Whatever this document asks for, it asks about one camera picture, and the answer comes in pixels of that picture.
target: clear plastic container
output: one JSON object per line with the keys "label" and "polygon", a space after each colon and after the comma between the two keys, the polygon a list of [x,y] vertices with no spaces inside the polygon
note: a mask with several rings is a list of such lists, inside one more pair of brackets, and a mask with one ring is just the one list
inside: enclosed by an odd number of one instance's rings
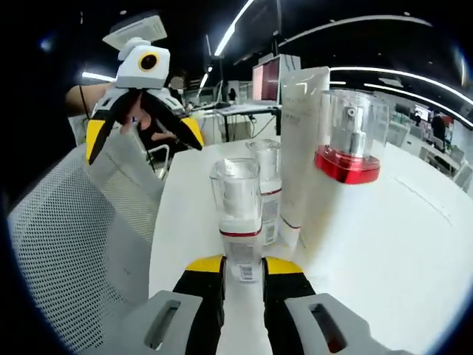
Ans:
{"label": "clear plastic container", "polygon": [[324,92],[316,165],[342,183],[366,183],[378,177],[386,146],[388,106],[370,95],[346,90]]}
{"label": "clear plastic container", "polygon": [[383,101],[359,92],[324,92],[320,100],[324,125],[307,175],[304,253],[295,262],[317,275],[313,285],[324,287],[347,240],[364,233],[377,195],[389,112]]}
{"label": "clear plastic container", "polygon": [[281,144],[271,139],[246,143],[251,156],[259,161],[262,195],[262,233],[264,244],[270,245],[278,235],[281,200]]}
{"label": "clear plastic container", "polygon": [[280,179],[281,144],[271,139],[262,139],[246,143],[251,157],[259,161],[261,181]]}
{"label": "clear plastic container", "polygon": [[232,273],[242,282],[254,282],[262,257],[259,163],[250,158],[224,159],[214,164],[210,179]]}

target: barcode sticker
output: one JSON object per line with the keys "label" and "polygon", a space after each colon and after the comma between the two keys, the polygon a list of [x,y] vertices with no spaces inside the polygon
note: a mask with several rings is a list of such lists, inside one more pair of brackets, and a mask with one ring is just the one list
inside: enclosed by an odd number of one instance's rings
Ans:
{"label": "barcode sticker", "polygon": [[243,282],[246,282],[246,283],[254,281],[253,266],[251,266],[251,265],[247,265],[247,266],[240,265],[239,266],[239,279],[240,279],[240,281],[243,281]]}
{"label": "barcode sticker", "polygon": [[268,227],[266,227],[265,243],[272,243],[274,241],[275,229],[276,229],[276,226],[274,224],[270,224]]}

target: pink screen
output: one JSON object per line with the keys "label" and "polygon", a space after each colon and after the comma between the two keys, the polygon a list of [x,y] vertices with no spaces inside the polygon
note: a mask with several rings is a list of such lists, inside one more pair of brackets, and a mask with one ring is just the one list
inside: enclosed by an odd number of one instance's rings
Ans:
{"label": "pink screen", "polygon": [[253,99],[278,101],[279,58],[253,69]]}
{"label": "pink screen", "polygon": [[278,101],[279,59],[263,65],[263,90],[261,99]]}
{"label": "pink screen", "polygon": [[253,69],[253,99],[261,100],[263,89],[263,66]]}

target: red base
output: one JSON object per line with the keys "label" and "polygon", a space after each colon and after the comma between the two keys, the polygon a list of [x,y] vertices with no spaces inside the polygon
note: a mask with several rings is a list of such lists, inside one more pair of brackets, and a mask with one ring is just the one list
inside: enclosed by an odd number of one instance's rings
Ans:
{"label": "red base", "polygon": [[230,233],[229,231],[223,231],[220,229],[220,234],[225,235],[226,237],[255,237],[259,233],[261,233],[261,230],[263,229],[263,226],[259,229],[259,231],[252,231],[250,233]]}
{"label": "red base", "polygon": [[328,146],[320,146],[314,159],[316,166],[340,183],[371,183],[378,179],[380,163],[375,157],[355,158]]}

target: transparent cup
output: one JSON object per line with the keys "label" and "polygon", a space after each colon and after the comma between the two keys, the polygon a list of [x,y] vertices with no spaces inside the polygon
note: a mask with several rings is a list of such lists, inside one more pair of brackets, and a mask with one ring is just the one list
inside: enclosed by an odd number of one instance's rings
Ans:
{"label": "transparent cup", "polygon": [[244,220],[261,219],[259,171],[258,161],[250,158],[226,158],[214,164],[210,179],[221,230]]}
{"label": "transparent cup", "polygon": [[281,144],[271,139],[246,143],[251,157],[259,161],[261,181],[279,179]]}

